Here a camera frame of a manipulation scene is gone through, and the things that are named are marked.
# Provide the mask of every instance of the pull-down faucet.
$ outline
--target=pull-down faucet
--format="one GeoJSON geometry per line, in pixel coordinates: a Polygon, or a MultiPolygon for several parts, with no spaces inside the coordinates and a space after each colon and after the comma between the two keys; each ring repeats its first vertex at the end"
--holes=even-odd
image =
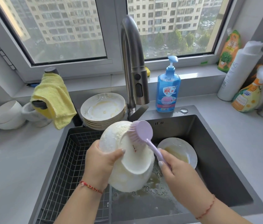
{"type": "Polygon", "coordinates": [[[148,109],[149,93],[147,71],[138,27],[126,15],[121,23],[121,46],[127,89],[127,113],[130,121],[138,120],[148,109]]]}

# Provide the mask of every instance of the hand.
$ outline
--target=hand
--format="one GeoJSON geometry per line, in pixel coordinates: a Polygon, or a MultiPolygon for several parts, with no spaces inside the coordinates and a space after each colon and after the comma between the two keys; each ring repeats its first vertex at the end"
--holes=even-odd
{"type": "Polygon", "coordinates": [[[177,159],[165,150],[160,149],[160,152],[172,167],[171,171],[164,162],[159,162],[172,194],[195,217],[200,216],[212,203],[213,195],[190,164],[177,159]]]}
{"type": "Polygon", "coordinates": [[[99,149],[99,140],[93,142],[86,152],[85,171],[82,180],[103,191],[112,173],[114,162],[124,155],[125,150],[118,149],[104,153],[99,149]]]}

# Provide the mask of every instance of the pump dispenser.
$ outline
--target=pump dispenser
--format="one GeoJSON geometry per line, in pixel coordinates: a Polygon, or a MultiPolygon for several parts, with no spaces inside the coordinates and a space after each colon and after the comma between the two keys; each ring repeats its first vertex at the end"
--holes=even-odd
{"type": "Polygon", "coordinates": [[[168,56],[170,66],[166,73],[158,76],[156,91],[156,109],[158,112],[174,111],[181,79],[175,74],[173,63],[178,62],[177,56],[168,56]]]}

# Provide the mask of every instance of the stack of plates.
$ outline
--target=stack of plates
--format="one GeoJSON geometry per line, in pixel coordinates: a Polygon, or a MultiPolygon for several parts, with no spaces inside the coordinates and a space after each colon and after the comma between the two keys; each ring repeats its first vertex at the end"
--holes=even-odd
{"type": "Polygon", "coordinates": [[[121,121],[125,115],[125,99],[117,93],[100,93],[86,100],[81,106],[84,123],[98,131],[121,121]]]}

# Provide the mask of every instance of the dish brush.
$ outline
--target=dish brush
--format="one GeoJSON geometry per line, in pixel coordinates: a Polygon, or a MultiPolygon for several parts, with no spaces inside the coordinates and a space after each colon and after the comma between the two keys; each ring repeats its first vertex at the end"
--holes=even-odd
{"type": "Polygon", "coordinates": [[[141,120],[141,121],[132,122],[132,124],[129,127],[128,133],[133,143],[135,144],[146,143],[150,147],[150,149],[154,152],[158,161],[163,161],[166,165],[170,167],[170,165],[163,158],[161,152],[151,142],[153,136],[153,130],[151,125],[147,121],[141,120]]]}

